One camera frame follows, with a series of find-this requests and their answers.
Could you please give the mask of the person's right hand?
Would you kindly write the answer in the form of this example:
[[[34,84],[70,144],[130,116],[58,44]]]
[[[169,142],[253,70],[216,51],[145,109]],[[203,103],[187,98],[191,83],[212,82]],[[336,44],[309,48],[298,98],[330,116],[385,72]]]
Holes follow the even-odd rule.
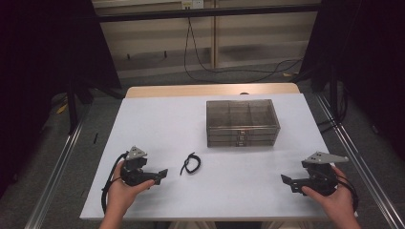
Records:
[[[336,191],[327,197],[320,195],[307,186],[303,186],[302,191],[317,201],[327,216],[335,223],[355,219],[352,209],[352,194],[344,185],[338,184]]]

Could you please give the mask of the black metal stand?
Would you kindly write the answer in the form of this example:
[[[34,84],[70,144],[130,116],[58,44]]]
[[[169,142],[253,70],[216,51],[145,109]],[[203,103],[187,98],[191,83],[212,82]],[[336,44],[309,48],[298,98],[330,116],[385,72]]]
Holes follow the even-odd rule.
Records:
[[[66,86],[67,105],[69,109],[70,130],[69,134],[72,135],[78,128],[79,117],[76,108],[76,99],[78,98],[82,104],[92,104],[94,97],[91,94],[91,89],[97,89],[115,99],[123,99],[124,95],[108,88],[102,83],[96,82],[87,77],[70,76]]]
[[[341,98],[338,97],[339,86],[334,66],[331,64],[316,64],[308,70],[300,71],[290,79],[290,82],[298,83],[305,80],[310,81],[310,88],[316,94],[328,89],[329,98],[327,102],[331,112],[331,124],[333,127],[340,124],[347,113],[348,97],[346,93],[343,93]]]

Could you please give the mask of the black curtain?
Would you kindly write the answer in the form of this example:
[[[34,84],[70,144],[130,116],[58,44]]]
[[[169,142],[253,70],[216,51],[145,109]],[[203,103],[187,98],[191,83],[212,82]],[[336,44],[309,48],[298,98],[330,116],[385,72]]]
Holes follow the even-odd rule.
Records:
[[[320,0],[300,78],[333,76],[405,160],[405,0]]]
[[[92,0],[0,0],[0,198],[31,156],[56,94],[120,82]]]

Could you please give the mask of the white table sheet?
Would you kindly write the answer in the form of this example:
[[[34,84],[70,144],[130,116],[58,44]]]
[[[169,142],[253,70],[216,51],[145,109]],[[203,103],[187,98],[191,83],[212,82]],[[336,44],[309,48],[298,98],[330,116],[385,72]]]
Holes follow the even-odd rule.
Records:
[[[307,176],[302,160],[327,146],[302,94],[272,94],[281,125],[266,147],[209,148],[205,96],[126,98],[99,162],[82,219],[102,219],[101,189],[117,157],[132,146],[147,154],[147,172],[168,170],[137,196],[129,220],[324,219],[318,203],[294,194],[281,175]]]

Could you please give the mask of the smoky transparent drawer cabinet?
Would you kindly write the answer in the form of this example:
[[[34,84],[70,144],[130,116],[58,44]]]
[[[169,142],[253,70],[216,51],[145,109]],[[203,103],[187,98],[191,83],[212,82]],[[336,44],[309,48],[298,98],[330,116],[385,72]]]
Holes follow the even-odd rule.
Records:
[[[206,102],[207,146],[273,146],[281,126],[271,99]]]

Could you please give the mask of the person's left hand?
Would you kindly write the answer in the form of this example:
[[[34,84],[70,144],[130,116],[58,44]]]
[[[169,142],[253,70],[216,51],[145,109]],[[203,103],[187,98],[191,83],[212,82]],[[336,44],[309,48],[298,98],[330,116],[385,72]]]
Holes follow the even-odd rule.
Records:
[[[120,162],[113,173],[113,182],[107,195],[105,218],[122,219],[128,208],[135,201],[137,195],[155,184],[153,179],[144,181],[137,186],[125,184],[120,178],[122,164],[123,162]]]

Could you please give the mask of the metal floor rail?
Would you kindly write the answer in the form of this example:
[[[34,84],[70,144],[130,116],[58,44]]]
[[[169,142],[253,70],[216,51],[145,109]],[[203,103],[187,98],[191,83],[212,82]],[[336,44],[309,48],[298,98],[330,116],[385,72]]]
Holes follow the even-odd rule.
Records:
[[[333,117],[331,104],[329,101],[321,94],[316,94],[315,96],[328,121],[331,123],[332,128],[345,148],[349,159],[351,160],[358,174],[361,176],[365,186],[373,197],[374,202],[378,206],[385,220],[390,225],[391,229],[405,229],[405,221],[398,214],[393,203],[378,183],[365,160],[360,155],[358,149],[350,138],[350,135],[347,133],[344,126]]]
[[[35,203],[32,213],[25,225],[24,229],[40,229],[43,221],[48,213],[48,210],[53,201],[55,192],[66,169],[71,153],[75,148],[76,142],[80,137],[80,132],[83,126],[83,119],[86,117],[91,106],[84,105],[78,119],[74,121],[73,128],[68,132],[63,149],[60,151],[57,162],[55,163],[52,173],[43,189],[40,198]]]

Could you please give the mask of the wooden table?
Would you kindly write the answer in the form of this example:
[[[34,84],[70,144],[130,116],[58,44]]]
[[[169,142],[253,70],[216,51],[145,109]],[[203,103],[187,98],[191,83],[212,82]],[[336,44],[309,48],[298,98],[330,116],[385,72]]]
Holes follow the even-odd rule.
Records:
[[[127,90],[125,97],[141,98],[167,96],[298,93],[300,93],[299,88],[294,83],[247,83],[131,87]]]

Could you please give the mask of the white wall socket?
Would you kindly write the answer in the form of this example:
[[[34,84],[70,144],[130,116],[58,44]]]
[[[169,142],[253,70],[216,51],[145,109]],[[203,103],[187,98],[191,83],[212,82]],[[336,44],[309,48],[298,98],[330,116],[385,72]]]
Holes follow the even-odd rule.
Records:
[[[203,0],[181,0],[183,10],[199,10],[204,8]]]

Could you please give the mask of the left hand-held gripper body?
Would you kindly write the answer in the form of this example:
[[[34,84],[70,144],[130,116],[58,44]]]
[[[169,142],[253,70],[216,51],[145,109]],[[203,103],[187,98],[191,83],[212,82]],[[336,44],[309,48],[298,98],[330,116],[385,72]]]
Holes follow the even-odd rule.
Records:
[[[124,157],[120,169],[121,179],[129,186],[137,186],[147,180],[159,178],[158,173],[145,173],[142,167],[147,163],[147,154],[133,146]]]

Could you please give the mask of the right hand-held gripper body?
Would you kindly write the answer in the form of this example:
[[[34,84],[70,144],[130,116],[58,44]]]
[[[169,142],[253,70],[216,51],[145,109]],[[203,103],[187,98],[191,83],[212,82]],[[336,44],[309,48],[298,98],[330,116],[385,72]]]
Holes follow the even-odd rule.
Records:
[[[333,194],[337,185],[337,175],[331,165],[348,161],[346,156],[336,156],[323,152],[315,152],[307,157],[302,161],[302,165],[309,173],[309,187],[323,196]]]

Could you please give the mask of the black horizontal bar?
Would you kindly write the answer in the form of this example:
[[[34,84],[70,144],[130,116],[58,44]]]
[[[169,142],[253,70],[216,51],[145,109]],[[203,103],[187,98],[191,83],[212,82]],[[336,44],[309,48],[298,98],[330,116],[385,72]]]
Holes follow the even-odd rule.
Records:
[[[217,8],[217,9],[199,9],[199,10],[165,10],[165,11],[121,13],[121,14],[106,14],[97,16],[95,20],[99,23],[107,23],[107,22],[141,21],[141,20],[194,18],[194,17],[312,12],[312,11],[319,11],[321,8],[322,5],[318,3],[318,4],[282,5],[282,6],[266,6],[266,7]]]

